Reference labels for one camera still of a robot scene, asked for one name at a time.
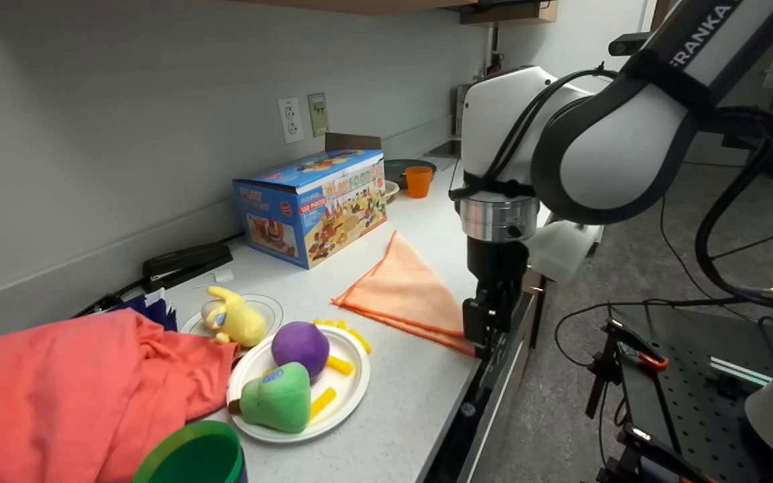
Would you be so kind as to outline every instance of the electrical outlet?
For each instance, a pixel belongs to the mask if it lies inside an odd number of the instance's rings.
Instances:
[[[323,92],[309,95],[309,125],[312,138],[325,138],[329,131],[328,95]]]
[[[285,142],[301,142],[304,141],[304,114],[298,96],[278,99],[278,122]]]

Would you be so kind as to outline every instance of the countertop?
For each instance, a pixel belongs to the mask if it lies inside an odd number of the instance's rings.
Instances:
[[[340,427],[298,447],[269,447],[242,439],[250,482],[404,483],[425,478],[477,372],[477,359],[343,311],[329,299],[340,295],[383,257],[394,232],[433,266],[455,300],[476,294],[476,280],[466,271],[466,237],[445,196],[455,162],[426,162],[437,164],[426,198],[404,198],[400,194],[387,207],[390,220],[383,227],[316,268],[304,271],[245,245],[231,245],[233,262],[229,266],[168,290],[168,300],[184,322],[206,300],[206,286],[221,274],[233,274],[233,282],[225,282],[225,288],[278,300],[285,322],[343,318],[372,343],[367,394]]]

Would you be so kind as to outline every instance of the yellow plush toy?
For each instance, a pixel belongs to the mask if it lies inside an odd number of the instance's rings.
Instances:
[[[255,346],[266,339],[264,315],[258,315],[242,295],[225,288],[206,288],[215,299],[202,308],[202,326],[215,333],[218,342]]]

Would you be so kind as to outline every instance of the toy box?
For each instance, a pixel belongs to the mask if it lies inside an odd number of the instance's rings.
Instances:
[[[312,268],[387,220],[383,153],[329,151],[233,180],[246,243]]]

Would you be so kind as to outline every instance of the orange cloth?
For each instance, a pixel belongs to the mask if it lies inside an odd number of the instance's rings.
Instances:
[[[383,262],[332,303],[472,355],[461,306],[400,233],[391,237]]]
[[[0,483],[132,482],[188,418],[225,400],[233,346],[137,311],[0,337]]]

